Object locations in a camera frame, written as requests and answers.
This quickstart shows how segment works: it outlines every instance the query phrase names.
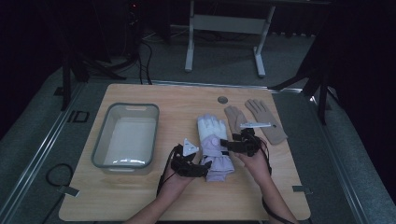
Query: white glove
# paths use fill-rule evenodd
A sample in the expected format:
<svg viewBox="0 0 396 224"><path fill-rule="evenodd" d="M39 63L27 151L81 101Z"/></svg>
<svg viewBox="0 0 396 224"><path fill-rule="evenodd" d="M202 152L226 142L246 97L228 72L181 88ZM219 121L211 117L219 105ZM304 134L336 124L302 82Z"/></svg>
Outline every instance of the white glove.
<svg viewBox="0 0 396 224"><path fill-rule="evenodd" d="M227 174L234 171L233 163L226 147L220 145L220 139L227 140L224 120L205 114L198 117L198 133L203 150L201 164L212 161L206 181L225 181Z"/></svg>

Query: tabletop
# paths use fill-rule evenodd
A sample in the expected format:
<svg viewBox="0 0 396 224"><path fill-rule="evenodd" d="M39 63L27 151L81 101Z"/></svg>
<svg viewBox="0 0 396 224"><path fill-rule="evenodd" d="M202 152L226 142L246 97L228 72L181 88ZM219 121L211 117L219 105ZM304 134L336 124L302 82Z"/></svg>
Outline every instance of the tabletop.
<svg viewBox="0 0 396 224"><path fill-rule="evenodd" d="M228 102L219 103L220 96L226 97ZM281 121L271 92L262 88L109 85L70 184L79 190L79 195L65 196L59 217L66 221L121 221L131 217L155 198L160 175L172 148L183 144L184 138L199 146L197 117L210 113L225 120L228 139L232 140L224 108L237 106L247 120L254 121L245 107L248 99L263 100ZM106 112L114 103L155 104L160 108L152 170L147 175L106 174L92 164L94 145ZM265 139L260 129L256 130L256 135ZM304 193L292 189L292 186L301 186L301 181L288 141L276 146L268 144L268 147L272 178L285 202L297 219L309 218ZM262 208L259 187L243 163L233 155L230 158L235 171L227 175L225 182L205 182L204 178L196 178L160 220L268 219Z"/></svg>

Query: person's arm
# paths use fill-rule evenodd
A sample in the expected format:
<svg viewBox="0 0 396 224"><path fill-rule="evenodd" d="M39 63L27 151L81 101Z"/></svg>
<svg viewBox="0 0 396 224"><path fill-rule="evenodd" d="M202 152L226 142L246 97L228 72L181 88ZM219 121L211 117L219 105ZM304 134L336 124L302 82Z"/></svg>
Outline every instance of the person's arm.
<svg viewBox="0 0 396 224"><path fill-rule="evenodd" d="M167 180L163 183L157 198L138 213L136 213L133 217L130 217L128 220L126 220L124 222L125 224L156 223L163 213L172 205L172 203L177 200L183 190L194 178L175 174L175 171L173 171L170 166L168 166L164 179Z"/></svg>
<svg viewBox="0 0 396 224"><path fill-rule="evenodd" d="M291 223L298 223L271 178L263 152L259 150L252 157L239 153L234 153L234 155L245 164L245 167L250 171L254 180L259 185L260 190L262 191L262 197L268 208L277 216L282 217ZM268 218L272 224L283 223L270 215L268 215Z"/></svg>

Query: metal frame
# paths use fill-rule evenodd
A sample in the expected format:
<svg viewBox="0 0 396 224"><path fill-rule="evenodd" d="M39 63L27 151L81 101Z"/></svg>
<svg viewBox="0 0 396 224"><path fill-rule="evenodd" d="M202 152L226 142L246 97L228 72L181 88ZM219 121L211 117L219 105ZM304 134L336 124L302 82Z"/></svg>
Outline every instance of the metal frame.
<svg viewBox="0 0 396 224"><path fill-rule="evenodd" d="M189 45L187 47L185 71L192 71L192 61L194 54L194 30L235 32L244 34L261 35L260 43L253 48L253 54L256 61L256 67L259 77L265 76L265 69L262 62L262 47L276 7L270 7L269 13L265 20L249 18L233 18L194 14L194 1L190 1L190 30Z"/></svg>
<svg viewBox="0 0 396 224"><path fill-rule="evenodd" d="M70 104L68 104L64 111L60 112L58 118L55 120L48 134L41 143L40 148L37 150L29 164L26 166L12 192L8 195L6 202L3 204L3 207L0 210L1 223L9 223L13 218L25 194L35 180L35 176L40 170L41 165L50 154L52 146L56 142L59 134L62 131L62 128L64 127L64 124L67 121L67 118L71 113L71 108L74 102L77 100L79 94L84 87L85 83L77 84L76 89L73 91L73 95L71 96Z"/></svg>

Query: tan glove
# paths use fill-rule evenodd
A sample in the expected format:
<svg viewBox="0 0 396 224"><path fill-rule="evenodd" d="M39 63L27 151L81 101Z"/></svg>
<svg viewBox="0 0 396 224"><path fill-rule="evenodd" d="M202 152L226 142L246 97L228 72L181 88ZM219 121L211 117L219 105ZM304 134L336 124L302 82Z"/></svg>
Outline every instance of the tan glove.
<svg viewBox="0 0 396 224"><path fill-rule="evenodd" d="M247 123L245 115L236 106L229 105L224 108L225 115L228 119L231 133L241 133L241 123Z"/></svg>
<svg viewBox="0 0 396 224"><path fill-rule="evenodd" d="M259 123L268 123L272 124L272 127L263 127L262 132L267 137L268 141L272 145L277 145L281 143L283 140L288 138L288 136L283 131L279 122L274 118L274 115L268 109L267 105L263 101L259 101L257 99L247 100L245 102L245 106L250 110L253 114L254 118Z"/></svg>

